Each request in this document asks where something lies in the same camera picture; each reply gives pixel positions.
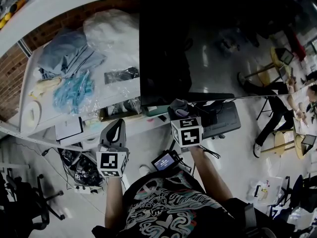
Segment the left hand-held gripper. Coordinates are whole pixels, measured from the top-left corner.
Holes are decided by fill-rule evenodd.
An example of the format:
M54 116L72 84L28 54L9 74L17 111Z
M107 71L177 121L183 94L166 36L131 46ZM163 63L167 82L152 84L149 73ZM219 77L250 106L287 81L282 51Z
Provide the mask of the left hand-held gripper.
M101 132L100 145L96 152L97 169L105 177L123 176L129 161L126 148L126 126L123 119L108 124Z

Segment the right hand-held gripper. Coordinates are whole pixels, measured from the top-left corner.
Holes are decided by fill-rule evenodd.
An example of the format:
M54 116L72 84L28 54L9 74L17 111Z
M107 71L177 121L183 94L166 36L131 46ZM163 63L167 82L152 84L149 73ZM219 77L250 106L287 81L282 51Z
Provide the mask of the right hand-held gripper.
M191 104L187 104L187 109L188 118L182 118L177 116L171 107L167 108L172 135L180 147L198 146L203 140L200 109Z

